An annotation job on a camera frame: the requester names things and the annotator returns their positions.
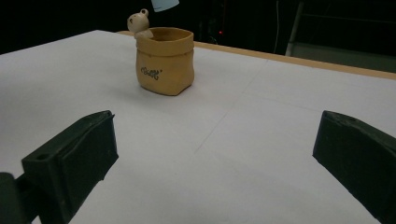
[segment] bucket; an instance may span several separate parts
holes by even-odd
[[[153,38],[136,39],[137,80],[146,90],[179,95],[194,81],[193,33],[170,27],[150,31]]]

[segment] table surface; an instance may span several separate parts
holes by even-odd
[[[109,109],[120,158],[71,223],[378,223],[312,150],[323,110],[396,136],[396,80],[210,48],[176,97],[139,87],[128,35],[0,55],[0,171]]]

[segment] white wire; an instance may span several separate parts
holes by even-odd
[[[276,1],[276,41],[274,46],[274,53],[276,51],[278,38],[279,38],[279,1]]]

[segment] white table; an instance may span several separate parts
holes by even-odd
[[[120,158],[71,223],[378,223],[312,150],[323,110],[396,136],[396,80],[195,48],[169,97],[139,87],[135,52],[95,31],[0,55],[0,171],[109,109]]]

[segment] wooden table edge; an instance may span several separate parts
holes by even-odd
[[[133,33],[129,32],[129,31],[120,31],[120,32],[118,32],[118,34],[134,35]],[[278,61],[278,62],[282,62],[282,63],[293,63],[293,64],[299,64],[299,65],[304,65],[304,66],[308,66],[308,67],[322,68],[322,69],[333,70],[333,71],[338,71],[338,72],[346,72],[346,73],[352,73],[352,74],[357,74],[357,75],[363,75],[363,76],[367,76],[367,77],[381,77],[381,78],[388,78],[388,79],[396,80],[396,73],[383,72],[383,71],[377,71],[377,70],[371,70],[371,69],[359,68],[359,67],[352,67],[352,66],[341,65],[341,64],[336,64],[336,63],[324,63],[324,62],[312,61],[312,60],[307,60],[307,59],[300,59],[300,58],[288,57],[288,56],[283,56],[283,55],[265,53],[265,52],[250,50],[250,49],[238,49],[238,48],[232,48],[232,47],[221,46],[221,45],[213,45],[213,44],[207,44],[207,43],[196,42],[196,41],[194,41],[194,46],[201,48],[201,49],[218,50],[218,51],[223,51],[223,52],[246,55],[246,56],[250,56],[250,57]]]

